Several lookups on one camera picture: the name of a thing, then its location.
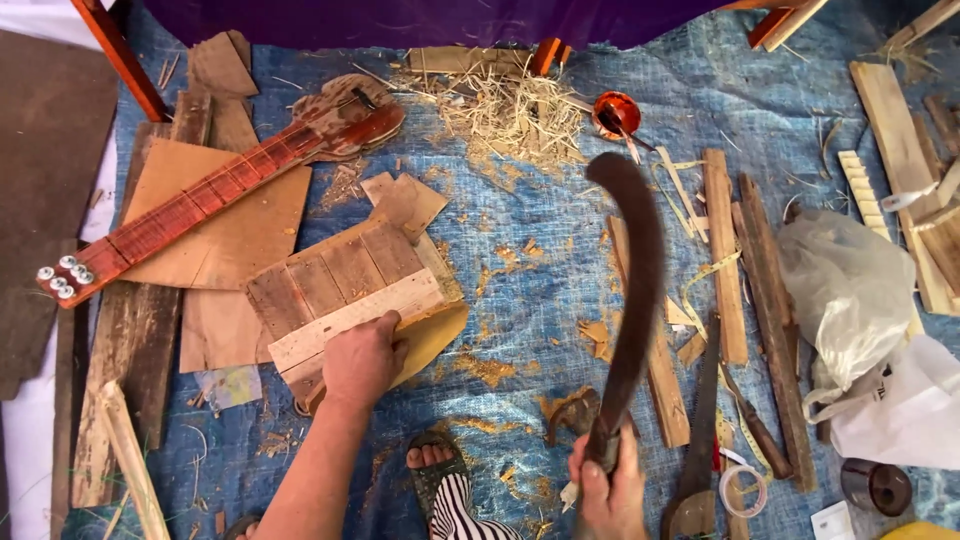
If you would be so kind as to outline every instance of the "curved blade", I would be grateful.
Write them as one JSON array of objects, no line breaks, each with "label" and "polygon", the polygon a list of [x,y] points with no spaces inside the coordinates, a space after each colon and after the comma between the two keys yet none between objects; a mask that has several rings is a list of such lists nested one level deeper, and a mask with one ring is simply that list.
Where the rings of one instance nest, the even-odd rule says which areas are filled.
[{"label": "curved blade", "polygon": [[616,447],[612,438],[634,400],[640,377],[649,365],[647,350],[654,316],[663,298],[663,234],[653,192],[634,163],[613,153],[602,154],[587,166],[587,178],[604,187],[616,201],[627,224],[630,240],[630,275],[623,321],[613,351],[610,373],[593,421],[587,458],[612,471]]}]

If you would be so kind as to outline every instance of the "black and white striped fabric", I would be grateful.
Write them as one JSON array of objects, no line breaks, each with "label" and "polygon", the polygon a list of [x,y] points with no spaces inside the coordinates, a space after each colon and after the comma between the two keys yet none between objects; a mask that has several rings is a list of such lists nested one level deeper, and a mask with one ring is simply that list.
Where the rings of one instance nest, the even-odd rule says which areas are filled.
[{"label": "black and white striped fabric", "polygon": [[519,532],[502,523],[474,520],[468,508],[473,508],[473,492],[467,477],[444,477],[433,503],[430,540],[523,540]]}]

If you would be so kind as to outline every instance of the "guitar body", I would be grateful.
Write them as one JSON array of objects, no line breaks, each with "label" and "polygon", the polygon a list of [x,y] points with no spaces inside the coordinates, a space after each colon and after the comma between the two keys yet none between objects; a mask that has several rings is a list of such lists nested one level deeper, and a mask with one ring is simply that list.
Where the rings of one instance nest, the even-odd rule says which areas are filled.
[{"label": "guitar body", "polygon": [[300,98],[293,122],[179,195],[91,243],[36,281],[61,307],[74,307],[204,220],[288,169],[356,158],[396,135],[403,108],[372,77],[344,75]]}]

